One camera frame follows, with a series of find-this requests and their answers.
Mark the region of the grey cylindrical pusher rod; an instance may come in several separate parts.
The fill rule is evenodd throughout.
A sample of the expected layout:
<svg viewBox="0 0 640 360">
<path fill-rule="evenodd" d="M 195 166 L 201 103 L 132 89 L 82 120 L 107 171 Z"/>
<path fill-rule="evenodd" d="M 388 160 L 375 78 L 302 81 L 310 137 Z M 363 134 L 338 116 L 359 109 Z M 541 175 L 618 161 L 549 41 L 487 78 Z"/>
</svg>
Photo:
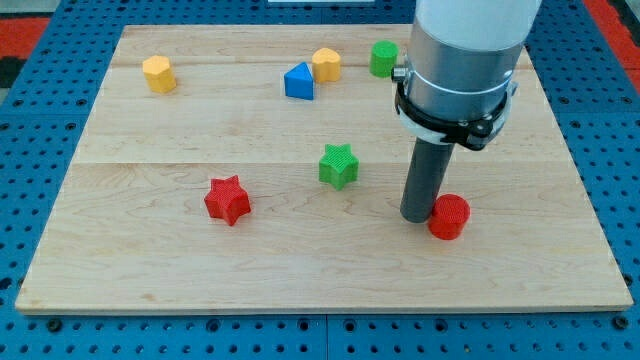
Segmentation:
<svg viewBox="0 0 640 360">
<path fill-rule="evenodd" d="M 429 218 L 453 149 L 453 144 L 416 139 L 400 206 L 405 220 L 424 223 Z"/>
</svg>

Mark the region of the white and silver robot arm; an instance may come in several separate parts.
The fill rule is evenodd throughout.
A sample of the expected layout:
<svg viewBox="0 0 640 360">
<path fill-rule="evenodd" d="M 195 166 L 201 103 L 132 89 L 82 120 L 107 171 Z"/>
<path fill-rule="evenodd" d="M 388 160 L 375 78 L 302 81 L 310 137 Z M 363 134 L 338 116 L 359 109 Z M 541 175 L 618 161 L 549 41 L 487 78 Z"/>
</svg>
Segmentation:
<svg viewBox="0 0 640 360">
<path fill-rule="evenodd" d="M 421 0 L 404 61 L 391 72 L 395 110 L 415 138 L 400 206 L 431 215 L 455 146 L 483 150 L 502 130 L 513 73 L 541 0 Z"/>
</svg>

